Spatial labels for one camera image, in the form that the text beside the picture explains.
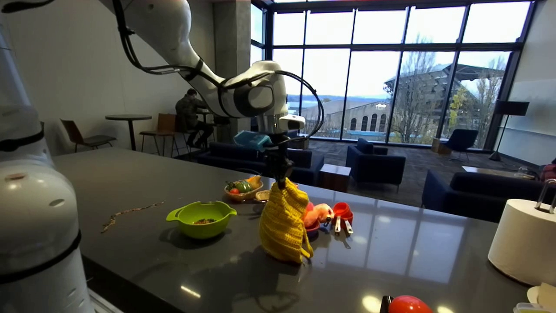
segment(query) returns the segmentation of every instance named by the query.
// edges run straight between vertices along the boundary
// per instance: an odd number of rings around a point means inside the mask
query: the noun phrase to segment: couch
[[[291,180],[303,185],[318,185],[320,170],[325,157],[312,150],[289,150],[287,159],[294,163]],[[247,150],[228,143],[212,143],[211,149],[197,157],[197,163],[233,170],[240,173],[265,173],[265,152]]]
[[[357,185],[381,183],[381,185],[402,185],[405,157],[388,156],[388,149],[372,147],[358,142],[357,147],[348,147],[346,168],[351,168],[351,182]]]
[[[423,189],[423,208],[499,223],[508,199],[539,201],[543,182],[492,175],[457,173],[444,180],[430,171]]]

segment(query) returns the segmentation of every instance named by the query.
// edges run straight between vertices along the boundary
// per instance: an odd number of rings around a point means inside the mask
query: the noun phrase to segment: green bowl
[[[169,223],[179,223],[186,237],[206,241],[226,232],[232,218],[239,213],[226,203],[193,203],[169,213]]]

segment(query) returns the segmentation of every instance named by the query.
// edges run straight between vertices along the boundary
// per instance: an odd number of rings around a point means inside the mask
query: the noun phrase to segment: dark gray countertop
[[[313,263],[292,267],[261,250],[259,204],[233,206],[240,216],[209,243],[166,223],[245,175],[127,150],[54,163],[79,196],[86,262],[178,312],[378,312],[384,295],[414,295],[454,313],[504,313],[527,302],[527,288],[487,262],[494,223],[303,187],[315,204],[348,203],[355,236],[320,234]],[[113,213],[157,203],[101,234]]]

